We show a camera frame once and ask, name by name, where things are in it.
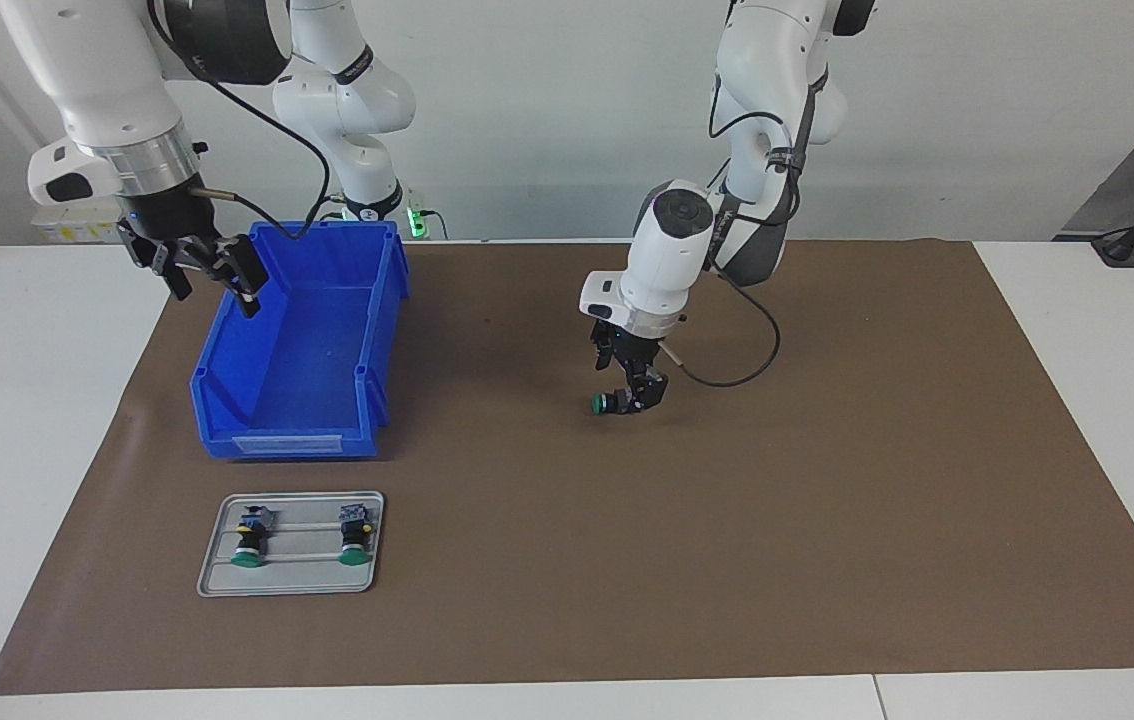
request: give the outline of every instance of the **green light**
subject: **green light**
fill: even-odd
[[[415,207],[407,207],[407,222],[411,223],[412,237],[425,237],[429,229],[425,227],[425,218]]]

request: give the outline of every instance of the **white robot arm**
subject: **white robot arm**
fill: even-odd
[[[858,35],[873,6],[731,0],[710,119],[718,126],[710,135],[730,138],[730,170],[713,190],[687,181],[657,187],[641,211],[625,272],[586,279],[579,310],[596,320],[598,369],[618,361],[627,381],[596,396],[595,413],[641,413],[662,400],[668,378],[651,363],[703,270],[737,288],[776,272],[809,143],[831,141],[847,113],[828,79],[829,40]]]
[[[192,291],[181,269],[200,269],[249,316],[269,278],[246,236],[215,230],[212,197],[237,196],[203,186],[205,147],[184,129],[166,79],[269,85],[294,44],[305,59],[276,92],[279,115],[329,155],[347,206],[376,219],[397,209],[388,152],[366,133],[407,127],[415,99],[372,60],[349,0],[0,0],[0,12],[68,133],[31,160],[31,195],[118,197],[132,259],[177,299]]]

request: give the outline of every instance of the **white tabletop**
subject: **white tabletop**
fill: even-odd
[[[982,243],[989,272],[1134,519],[1134,272]],[[0,650],[166,298],[118,247],[0,249]],[[5,532],[14,520],[26,528]],[[1134,670],[0,698],[0,717],[1132,717]]]

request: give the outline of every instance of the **blue object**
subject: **blue object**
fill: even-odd
[[[299,223],[285,223],[297,232]],[[376,455],[407,259],[393,223],[314,223],[301,240],[253,225],[269,283],[247,320],[225,294],[193,372],[212,457]]]

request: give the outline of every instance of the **metal tray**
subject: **metal tray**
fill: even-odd
[[[340,507],[362,502],[371,515],[367,553],[371,562],[349,568],[340,553]],[[247,506],[263,505],[278,513],[265,541],[265,564],[238,568],[229,562],[238,545],[238,519]],[[260,493],[229,495],[220,503],[215,527],[202,561],[198,594],[203,598],[251,598],[271,594],[362,592],[371,587],[380,556],[380,530],[386,498],[379,492]]]

